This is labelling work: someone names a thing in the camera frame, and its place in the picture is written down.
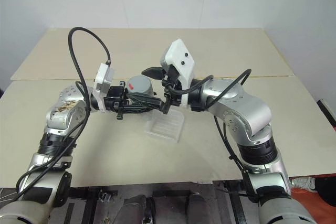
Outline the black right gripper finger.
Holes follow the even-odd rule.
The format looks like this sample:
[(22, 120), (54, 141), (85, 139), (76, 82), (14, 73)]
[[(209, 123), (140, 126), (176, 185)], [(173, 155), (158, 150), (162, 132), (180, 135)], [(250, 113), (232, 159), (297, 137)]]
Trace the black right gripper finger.
[(161, 111), (163, 114), (168, 114), (170, 106), (171, 106), (171, 98), (166, 97), (165, 101), (161, 100), (159, 111)]
[(166, 71), (162, 67), (149, 67), (143, 70), (141, 74), (154, 80), (162, 80), (166, 75)]
[(161, 99), (142, 94), (128, 94), (128, 98), (135, 103), (144, 105), (160, 105)]

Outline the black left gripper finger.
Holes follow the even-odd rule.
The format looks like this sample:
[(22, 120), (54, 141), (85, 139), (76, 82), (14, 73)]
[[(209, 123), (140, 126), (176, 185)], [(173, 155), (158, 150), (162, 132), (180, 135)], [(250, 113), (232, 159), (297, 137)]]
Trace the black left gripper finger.
[(158, 108), (154, 106), (132, 104), (132, 105), (124, 105), (123, 113), (145, 113), (157, 109)]

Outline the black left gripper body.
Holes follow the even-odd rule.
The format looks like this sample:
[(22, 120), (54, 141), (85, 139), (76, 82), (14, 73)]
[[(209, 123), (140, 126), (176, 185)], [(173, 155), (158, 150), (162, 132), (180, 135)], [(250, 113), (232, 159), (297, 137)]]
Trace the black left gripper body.
[(126, 82), (120, 81), (117, 86), (110, 86), (107, 95), (104, 97), (104, 105), (106, 111), (117, 114), (117, 120), (123, 119), (125, 113), (125, 106), (129, 105), (125, 88)]

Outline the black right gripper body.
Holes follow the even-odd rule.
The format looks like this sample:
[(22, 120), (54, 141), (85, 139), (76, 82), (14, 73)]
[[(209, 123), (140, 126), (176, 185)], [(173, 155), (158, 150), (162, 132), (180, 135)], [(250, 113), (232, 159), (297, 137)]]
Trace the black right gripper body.
[(168, 69), (165, 71), (164, 78), (162, 80), (162, 86), (164, 87), (164, 96), (166, 98), (166, 103), (173, 106), (180, 106), (182, 102), (182, 85), (178, 80), (180, 76), (177, 69), (170, 64)]

